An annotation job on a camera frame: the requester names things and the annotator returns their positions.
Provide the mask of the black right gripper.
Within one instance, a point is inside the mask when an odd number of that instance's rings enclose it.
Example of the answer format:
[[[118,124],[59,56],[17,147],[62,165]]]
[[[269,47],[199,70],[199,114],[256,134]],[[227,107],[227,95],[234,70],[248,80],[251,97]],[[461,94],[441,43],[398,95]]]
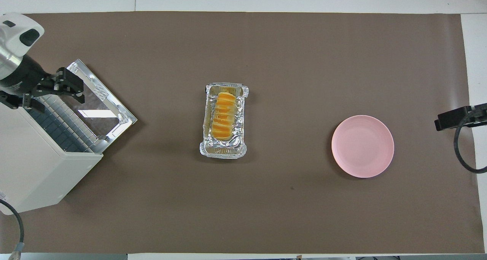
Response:
[[[463,106],[437,115],[435,120],[436,131],[457,128],[460,121],[471,113],[470,128],[476,128],[487,124],[487,103],[475,106]]]

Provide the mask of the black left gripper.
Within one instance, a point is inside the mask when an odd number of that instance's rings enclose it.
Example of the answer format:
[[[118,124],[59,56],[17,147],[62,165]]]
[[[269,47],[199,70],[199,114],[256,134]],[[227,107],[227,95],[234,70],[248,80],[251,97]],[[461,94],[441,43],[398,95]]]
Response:
[[[29,56],[10,59],[1,56],[0,66],[0,88],[5,92],[0,93],[0,101],[10,109],[22,107],[44,113],[44,105],[29,93],[52,90],[52,81],[54,95],[70,96],[80,104],[85,103],[84,82],[69,69],[61,67],[50,75]]]

